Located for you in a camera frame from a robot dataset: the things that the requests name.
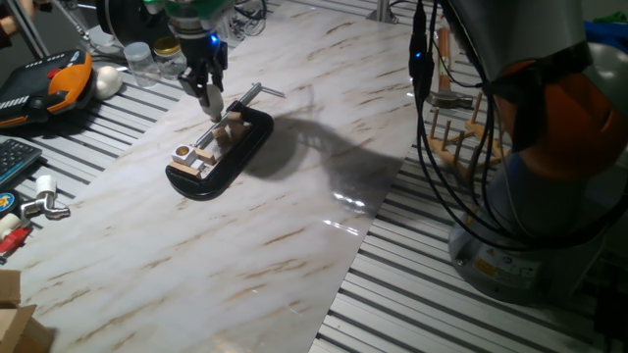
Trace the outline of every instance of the glass jar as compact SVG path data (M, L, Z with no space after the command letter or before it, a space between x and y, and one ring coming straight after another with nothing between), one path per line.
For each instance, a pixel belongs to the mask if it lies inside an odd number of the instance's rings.
M181 46L176 38L157 39L153 49L157 54L155 58L163 78L177 79L177 76L187 67L185 56L181 52Z
M153 60L148 44L142 42L129 44L125 47L125 57L138 86L146 88L157 84L160 78L159 68Z

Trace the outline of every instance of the cardboard box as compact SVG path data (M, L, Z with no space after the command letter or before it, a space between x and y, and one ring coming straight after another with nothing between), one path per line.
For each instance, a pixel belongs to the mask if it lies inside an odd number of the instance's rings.
M0 271L0 353L48 352L53 332L32 317L35 305L20 300L20 272Z

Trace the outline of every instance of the black cable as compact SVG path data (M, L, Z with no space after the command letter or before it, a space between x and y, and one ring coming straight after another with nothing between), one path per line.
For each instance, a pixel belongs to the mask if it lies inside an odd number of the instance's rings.
M489 217L499 225L500 228L503 226L495 217L493 210L491 209L491 204L489 203L489 193L487 191L487 180L489 176L489 166L491 165L491 157L493 157L493 141L494 141L494 133L495 133L495 111L494 111L494 99L493 96L488 95L487 101L489 102L489 111L487 113L487 123L484 126L484 132L489 132L489 142L487 145L487 157L484 162L484 170L482 171L482 197L484 201L484 208L487 210Z
M434 12L436 13L436 7L438 6L438 0L435 0L434 3L435 9ZM422 2L421 0L419 0L419 8L417 8L417 13L418 11L423 11L422 8ZM419 17L417 17L417 15L415 14L414 17L414 28L413 28L413 40L414 40L414 35L416 35L420 28L417 27L417 25L420 25L421 23L417 23L417 19L420 19ZM432 44L434 44L434 28L436 25L436 20L435 20L435 16L432 16L432 20L430 23L430 47L427 48L427 56L429 58L432 58ZM411 42L410 45L410 50L411 53L413 55L413 57L415 56L415 53L412 51L413 48L413 41ZM413 69L414 67L412 67L412 64L410 66L410 72L411 74L413 73ZM431 64L431 68L425 67L430 71L433 71L434 69L434 63ZM425 82L423 82L422 80L413 80L413 86L414 86L414 99L415 99L415 105L417 108L417 114L418 114L418 124L417 124L417 147L419 150L419 162L421 164L421 168L423 170L423 173L425 174L426 180L428 181L428 183L430 184L430 187L432 188L432 190L434 191L435 196L437 197L437 199L439 200L439 202L441 202L441 204L443 205L443 207L445 208L445 210L447 211L447 213L458 223L458 225L464 229L464 231L466 231L470 236L474 237L475 239L479 240L480 242L483 242L487 245L493 246L495 248L499 248L502 250L506 250L506 251L534 251L534 250L540 250L540 249L564 249L564 248L568 248L568 247L573 247L573 246L577 246L577 245L581 245L584 244L586 242L591 241L592 239L594 239L596 236L598 236L600 234L601 231L604 231L606 228L610 227L612 224L614 224L615 222L617 222L617 220L623 215L623 213L628 209L628 179L624 185L624 191L622 194L622 197L620 199L619 202L617 202L617 204L615 204L615 206L612 207L611 210L609 210L606 214L604 214L603 216L601 216L600 218L598 218L597 220L595 220L592 224L586 226L586 227L582 227L576 231L573 231L569 234L567 234L566 236L561 236L561 237L551 237L551 238L544 238L543 240L535 240L535 239L526 239L526 240L522 240L521 236L515 236L512 233L509 233L507 231L504 230L497 230L494 227L491 227L490 225L488 225L486 222L484 222L484 220L482 220L481 218L479 218L474 212L471 212L471 210L468 209L468 207L466 206L466 204L464 204L462 202L462 200L460 200L460 198L457 196L457 194L451 189L451 186L449 185L448 181L445 179L445 177L443 176L440 168L438 167L438 164L434 158L434 155L432 153L431 148L429 147L429 143L428 143L428 138L427 138L427 132L425 130L425 121L423 119L423 104L424 104L424 100L425 100L425 96L427 96L427 93L425 92L425 88L427 88L428 92L429 92L429 86L427 86L425 84ZM491 105L490 105L490 109L489 111L491 111L491 108L493 107L493 100L491 100ZM487 121L487 128L489 128L489 135L488 137L490 138L489 144L492 148L492 140L493 140L493 128L495 123L495 117L493 116L493 114L491 114L491 117L488 118ZM476 233L475 231L473 231L465 222L462 222L460 219L458 219L453 212L451 211L451 209L449 208L448 204L443 200L443 197L441 196L441 193L438 191L438 189L436 188L436 185L434 184L434 182L432 181L432 178L430 177L430 174L428 172L427 169L427 165L425 163L425 160L423 158L423 153L421 152L421 148L422 148L422 144L425 145L425 151L426 154L428 155L428 158L430 160L430 163L432 165L432 167L434 168L434 171L436 172L437 176L439 177L439 179L441 180L441 182L443 183L443 185L445 186L447 192L449 193L449 195L458 203L458 206L460 206L460 208L462 208L464 210L464 212L469 216L469 218L472 218L473 220L477 221L478 223L482 224L482 226L492 230L493 232L495 232L497 235L500 235L501 237L507 239L507 240L511 240L514 241L517 244L524 244L524 246L522 247L515 247L515 246L506 246L506 245L502 245L502 244L497 244L495 242L489 241L486 238L484 238L483 236L480 236L478 233Z
M434 10L433 10L433 15L432 15L432 20L430 21L430 46L427 47L427 56L428 58L432 58L433 53L432 53L432 44L434 44L434 29L436 27L436 12L437 12L437 4L434 4ZM423 122L423 113L420 112L421 115L421 122ZM436 163L436 161L434 160L434 157L432 157L432 150L429 148L429 144L427 143L427 137L425 140L425 145L426 147L426 151L428 152L428 156L430 157L430 162L432 163L432 166L434 168L434 171L436 172L437 176L439 177L439 180L441 181L441 183L443 184L443 186L445 187L445 189L447 190L447 192L449 193L449 195L455 200L455 202L457 203L457 205L460 207L460 209L462 209L462 211L464 211L466 214L468 214L471 218L473 218L476 222L478 222L479 224L481 224L482 226L486 227L487 229L502 235L505 238L509 238L511 240L515 240L518 241L518 239L515 239L511 234L508 234L506 232L504 232L504 230L501 227L495 227L493 225L490 225L489 223L487 223L485 220L483 220L482 218L480 218L480 216L476 215L475 212L473 212L461 199L460 197L457 195L457 193L451 188L451 185L449 185L449 183L447 182L447 180L445 179L445 176L443 175L443 173L441 172L441 169L438 168L438 164Z
M428 168L427 168L427 165L425 163L425 160L423 159L423 153L421 152L421 145L422 145L422 142L423 142L423 144L425 144L425 146L426 146L425 151L427 152L428 158L430 159L430 163L434 167L436 165L436 160L434 160L434 155L432 154L432 150L430 149L429 143L428 143L428 140L427 140L427 133L425 131L425 126L424 126L425 122L423 120L423 102L419 101L419 94L418 94L418 90L416 89L416 87L415 87L415 93L414 93L414 100L415 100L415 104L417 106L417 113L419 115L419 122L417 124L417 147L419 149L419 162L421 164L421 169L423 169L423 174L425 174L426 180L430 184L430 187L434 191L434 194L436 195L436 197L439 200L439 202L445 208L445 211L467 233L469 233L471 236L473 236L477 240L479 240L482 243L485 243L485 244L487 244L489 246L493 246L493 247L495 247L497 249L506 250L506 251L532 251L532 250L538 250L539 248L535 248L535 247L506 246L506 245L497 244L497 243L494 243L494 242L492 242L490 240L487 240L486 238L478 235L475 231L473 231L465 222L462 222L453 213L453 211L451 211L451 209L449 208L449 205L447 205L447 203L445 202L445 200L441 196L441 193L436 188L436 185L434 184L434 181L432 180L432 177L430 176L430 174L428 172ZM449 193L451 194L450 186L448 185L448 183L446 183L445 180L441 180L441 181L444 182L445 187L447 188L447 191L449 191ZM475 215L474 213L467 213L467 214L469 216Z
M457 79L455 79L453 77L453 75L451 74L451 72L449 71L449 68L447 67L447 65L445 64L445 61L443 60L443 55L441 55L441 48L439 48L439 46L434 43L434 46L436 47L436 51L439 53L439 59L441 60L441 63L443 64L443 67L445 68L445 71L447 72L447 75L449 76L449 79L451 79L453 81L453 83L460 85L462 87L465 88L480 88L482 87L483 83L476 83L476 84L470 84L470 83L462 83L459 82Z
M234 9L241 15L243 15L244 17L250 19L250 20L254 20L254 21L262 21L262 20L266 20L266 15L268 14L268 6L266 5L266 0L261 0L262 1L262 12L261 14L259 14L258 16L254 16L254 12L253 13L249 13L247 11L242 10L241 8L239 8L238 6L234 6Z

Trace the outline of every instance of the orange device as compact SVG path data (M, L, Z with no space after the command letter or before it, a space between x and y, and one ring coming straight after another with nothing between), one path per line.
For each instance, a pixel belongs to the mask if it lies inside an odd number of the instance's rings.
M81 50L17 68L0 88L0 128L43 123L51 114L81 108L95 83L91 56Z

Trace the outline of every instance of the white marble board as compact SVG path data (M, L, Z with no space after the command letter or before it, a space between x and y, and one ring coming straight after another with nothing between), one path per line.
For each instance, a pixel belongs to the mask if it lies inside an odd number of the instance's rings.
M306 352L416 133L410 27L284 4L225 76L284 91L218 199L180 196L172 150L212 125L185 97L11 258L53 352Z

